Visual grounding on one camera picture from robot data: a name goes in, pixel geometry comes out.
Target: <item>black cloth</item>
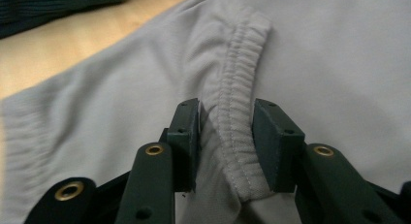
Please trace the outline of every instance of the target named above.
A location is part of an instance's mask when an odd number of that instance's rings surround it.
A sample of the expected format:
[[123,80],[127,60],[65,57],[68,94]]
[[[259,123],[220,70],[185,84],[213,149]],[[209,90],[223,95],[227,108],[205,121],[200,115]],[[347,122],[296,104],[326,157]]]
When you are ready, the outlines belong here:
[[0,39],[98,5],[124,0],[0,0]]

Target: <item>gray garment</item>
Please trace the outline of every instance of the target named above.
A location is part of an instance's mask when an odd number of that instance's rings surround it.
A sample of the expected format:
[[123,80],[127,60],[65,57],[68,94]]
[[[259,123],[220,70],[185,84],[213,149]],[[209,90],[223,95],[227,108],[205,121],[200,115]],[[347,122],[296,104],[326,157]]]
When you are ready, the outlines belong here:
[[[241,202],[270,195],[250,131],[255,97],[397,191],[411,178],[410,16],[411,0],[185,1],[3,101],[1,222],[21,223],[57,181],[102,184],[128,171],[193,97],[203,150],[197,193],[177,196],[177,223],[233,223]],[[277,207],[268,218],[298,222]]]

